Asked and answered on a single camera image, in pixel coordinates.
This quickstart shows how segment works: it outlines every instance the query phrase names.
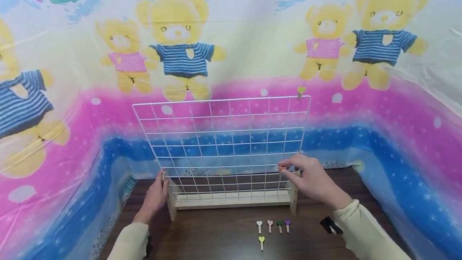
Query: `teddy bear print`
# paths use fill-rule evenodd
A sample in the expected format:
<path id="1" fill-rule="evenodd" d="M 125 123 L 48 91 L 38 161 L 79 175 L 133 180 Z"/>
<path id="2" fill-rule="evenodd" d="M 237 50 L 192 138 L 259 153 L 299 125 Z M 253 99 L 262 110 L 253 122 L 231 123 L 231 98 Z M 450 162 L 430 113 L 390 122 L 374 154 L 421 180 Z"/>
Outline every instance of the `teddy bear print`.
<path id="1" fill-rule="evenodd" d="M 300 73 L 303 80 L 310 80 L 319 72 L 322 80 L 335 77 L 339 57 L 349 54 L 349 47 L 340 37 L 352 14 L 352 7 L 326 4 L 311 7 L 305 16 L 314 37 L 295 46 L 296 53 L 306 53 L 305 65 Z"/>
<path id="2" fill-rule="evenodd" d="M 53 85 L 44 69 L 21 72 L 14 52 L 14 38 L 0 19 L 0 173 L 9 178 L 27 177 L 42 166 L 43 144 L 64 145 L 69 130 L 53 118 L 54 107 L 43 93 Z"/>
<path id="3" fill-rule="evenodd" d="M 342 81 L 344 89 L 355 89 L 367 77 L 371 88 L 387 90 L 390 76 L 386 69 L 396 65 L 401 51 L 425 53 L 427 42 L 404 28 L 428 1 L 355 0 L 362 29 L 343 37 L 356 48 L 353 67 Z"/>
<path id="4" fill-rule="evenodd" d="M 100 62 L 115 67 L 119 89 L 124 93 L 130 93 L 133 87 L 142 93 L 151 92 L 151 77 L 147 69 L 156 69 L 157 65 L 140 53 L 138 24 L 132 20 L 107 20 L 95 25 L 98 34 L 113 51 L 104 55 Z"/>
<path id="5" fill-rule="evenodd" d="M 207 77 L 207 61 L 221 61 L 226 50 L 200 42 L 209 16 L 205 0 L 142 0 L 136 11 L 140 22 L 157 41 L 142 53 L 164 64 L 163 94 L 168 101 L 186 98 L 188 90 L 195 100 L 212 97 Z"/>

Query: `right hand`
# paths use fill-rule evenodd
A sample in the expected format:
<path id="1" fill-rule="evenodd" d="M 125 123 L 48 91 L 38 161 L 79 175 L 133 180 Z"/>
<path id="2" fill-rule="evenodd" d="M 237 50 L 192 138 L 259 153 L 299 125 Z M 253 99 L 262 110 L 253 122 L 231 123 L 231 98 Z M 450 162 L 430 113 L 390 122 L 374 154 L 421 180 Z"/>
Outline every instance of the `right hand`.
<path id="1" fill-rule="evenodd" d="M 290 159 L 282 160 L 278 165 L 286 168 L 282 169 L 281 174 L 311 199 L 323 202 L 334 210 L 343 209 L 353 202 L 352 198 L 332 181 L 316 158 L 296 154 Z M 295 166 L 297 170 L 301 169 L 302 176 L 298 177 L 289 171 L 291 166 Z"/>

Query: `wooden table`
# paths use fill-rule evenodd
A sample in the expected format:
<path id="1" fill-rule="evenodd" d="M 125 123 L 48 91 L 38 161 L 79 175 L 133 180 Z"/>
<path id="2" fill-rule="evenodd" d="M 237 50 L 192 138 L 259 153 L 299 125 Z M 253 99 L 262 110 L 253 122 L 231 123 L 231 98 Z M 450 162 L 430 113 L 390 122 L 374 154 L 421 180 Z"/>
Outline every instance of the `wooden table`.
<path id="1" fill-rule="evenodd" d="M 354 199 L 358 199 L 377 218 L 386 232 L 405 251 L 402 239 L 352 168 L 330 170 L 328 174 Z M 110 253 L 118 234 L 131 223 L 141 207 L 152 181 L 138 181 L 122 211 L 100 258 Z M 235 209 L 203 209 L 178 211 L 171 222 L 166 206 L 153 220 L 151 235 L 156 260 L 349 260 L 356 259 L 344 247 L 341 236 L 329 235 L 319 221 L 332 216 L 330 209 L 299 193 L 297 215 L 291 216 L 289 206 Z M 279 234 L 277 220 L 292 221 L 290 234 L 283 227 Z M 263 221 L 264 252 L 260 251 L 256 221 Z M 268 235 L 267 220 L 273 220 L 273 233 Z"/>

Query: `wire grid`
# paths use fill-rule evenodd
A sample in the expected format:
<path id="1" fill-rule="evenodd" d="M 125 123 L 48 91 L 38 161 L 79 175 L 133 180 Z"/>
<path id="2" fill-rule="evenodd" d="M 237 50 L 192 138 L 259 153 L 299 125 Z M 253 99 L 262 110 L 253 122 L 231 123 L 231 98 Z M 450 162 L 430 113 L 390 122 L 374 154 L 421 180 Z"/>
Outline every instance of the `wire grid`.
<path id="1" fill-rule="evenodd" d="M 200 201 L 288 195 L 277 162 L 301 151 L 310 102 L 299 95 L 132 108 L 156 162 L 180 188 L 171 191 L 177 201 Z"/>

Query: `yellow heart clip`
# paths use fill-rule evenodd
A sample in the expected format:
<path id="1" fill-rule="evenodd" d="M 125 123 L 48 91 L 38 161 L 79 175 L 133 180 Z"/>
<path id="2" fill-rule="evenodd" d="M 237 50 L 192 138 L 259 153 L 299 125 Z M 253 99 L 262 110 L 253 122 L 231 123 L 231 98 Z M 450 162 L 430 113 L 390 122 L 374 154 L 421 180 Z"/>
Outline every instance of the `yellow heart clip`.
<path id="1" fill-rule="evenodd" d="M 260 249 L 263 251 L 263 242 L 265 241 L 265 238 L 260 236 L 258 237 L 258 241 L 260 242 Z"/>
<path id="2" fill-rule="evenodd" d="M 297 101 L 300 101 L 302 98 L 302 93 L 306 91 L 306 87 L 298 87 L 297 88 Z"/>

